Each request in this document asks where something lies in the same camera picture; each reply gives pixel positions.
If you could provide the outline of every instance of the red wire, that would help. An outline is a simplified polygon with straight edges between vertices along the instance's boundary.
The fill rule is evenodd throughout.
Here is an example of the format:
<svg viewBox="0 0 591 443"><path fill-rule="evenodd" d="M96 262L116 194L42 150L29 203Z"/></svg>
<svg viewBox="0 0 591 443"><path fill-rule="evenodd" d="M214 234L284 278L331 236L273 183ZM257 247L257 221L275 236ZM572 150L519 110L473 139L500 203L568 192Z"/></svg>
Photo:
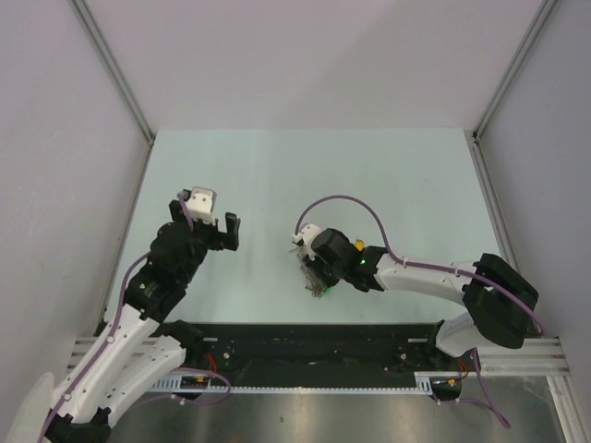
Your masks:
<svg viewBox="0 0 591 443"><path fill-rule="evenodd" d="M212 370L213 372L218 372L218 364L215 363L213 355L211 355L210 353L206 353L205 358L207 358L208 361L210 362L210 370Z"/></svg>
<svg viewBox="0 0 591 443"><path fill-rule="evenodd" d="M470 374L470 369L468 368L468 365L464 363L464 361L458 360L458 362L460 363L460 368L462 369L462 372L465 372L465 374L462 375L462 378L460 378L461 380L463 380L466 377L468 377L468 374Z"/></svg>

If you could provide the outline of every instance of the white wall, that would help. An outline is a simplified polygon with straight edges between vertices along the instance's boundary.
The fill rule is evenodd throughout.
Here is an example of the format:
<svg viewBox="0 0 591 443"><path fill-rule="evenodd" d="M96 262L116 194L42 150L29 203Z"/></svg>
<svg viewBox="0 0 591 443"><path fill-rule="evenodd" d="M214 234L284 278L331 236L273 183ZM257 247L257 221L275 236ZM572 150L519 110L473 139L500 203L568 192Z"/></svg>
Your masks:
<svg viewBox="0 0 591 443"><path fill-rule="evenodd" d="M510 236L591 413L591 2L559 4L483 138Z"/></svg>
<svg viewBox="0 0 591 443"><path fill-rule="evenodd" d="M158 129L472 129L541 0L89 0Z"/></svg>
<svg viewBox="0 0 591 443"><path fill-rule="evenodd" d="M67 1L0 14L0 441L99 315L148 150Z"/></svg>

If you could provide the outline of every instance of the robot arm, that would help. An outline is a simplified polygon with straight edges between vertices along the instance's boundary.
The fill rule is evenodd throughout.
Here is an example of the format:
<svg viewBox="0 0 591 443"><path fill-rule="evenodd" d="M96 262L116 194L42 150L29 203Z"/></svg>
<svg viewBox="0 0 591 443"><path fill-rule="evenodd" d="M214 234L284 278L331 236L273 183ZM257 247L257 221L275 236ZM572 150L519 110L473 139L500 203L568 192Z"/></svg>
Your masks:
<svg viewBox="0 0 591 443"><path fill-rule="evenodd" d="M238 249L240 220L225 214L227 232L212 214L215 193L194 187L184 205L170 203L173 221L151 243L146 264L130 280L118 324L111 321L82 361L55 390L45 436L53 443L104 442L125 410L154 381L199 357L202 337L184 322L164 327L154 349L121 373L187 293L209 250Z"/></svg>
<svg viewBox="0 0 591 443"><path fill-rule="evenodd" d="M437 348L452 357L491 342L513 349L523 345L530 325L527 314L493 288L459 272L486 275L534 309L536 290L500 257L483 254L477 262L423 262L421 266L410 259L399 263L384 247L359 249L343 233L313 224L304 226L293 241L317 291L345 280L363 292L412 291L465 306L466 313L442 322L435 338ZM433 269L438 265L456 272Z"/></svg>

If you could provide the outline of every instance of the metal floor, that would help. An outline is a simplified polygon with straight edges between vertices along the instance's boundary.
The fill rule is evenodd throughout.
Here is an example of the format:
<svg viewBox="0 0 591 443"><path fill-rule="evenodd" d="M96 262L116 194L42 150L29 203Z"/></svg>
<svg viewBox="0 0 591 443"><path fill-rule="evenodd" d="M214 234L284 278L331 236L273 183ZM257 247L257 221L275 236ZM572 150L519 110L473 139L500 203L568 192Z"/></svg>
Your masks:
<svg viewBox="0 0 591 443"><path fill-rule="evenodd" d="M475 378L463 397L481 399ZM487 410L411 395L243 394L212 406L149 403L124 416L109 443L564 442L544 377L487 379L513 425Z"/></svg>

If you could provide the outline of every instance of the light blue table surface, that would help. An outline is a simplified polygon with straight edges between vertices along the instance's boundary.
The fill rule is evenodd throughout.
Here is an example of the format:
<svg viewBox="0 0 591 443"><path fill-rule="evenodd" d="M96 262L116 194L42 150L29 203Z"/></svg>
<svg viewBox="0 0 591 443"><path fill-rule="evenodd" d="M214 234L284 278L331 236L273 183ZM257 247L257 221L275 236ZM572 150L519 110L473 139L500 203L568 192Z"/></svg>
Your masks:
<svg viewBox="0 0 591 443"><path fill-rule="evenodd" d="M340 283L314 298L293 254L302 210L329 194L364 199L401 255L461 261L498 253L459 128L161 131L129 230L108 314L125 270L170 220L183 188L218 194L215 213L242 219L237 252L210 252L167 320L243 323L417 323L463 308L417 293L361 293ZM349 201L307 217L350 239L382 245L373 219Z"/></svg>

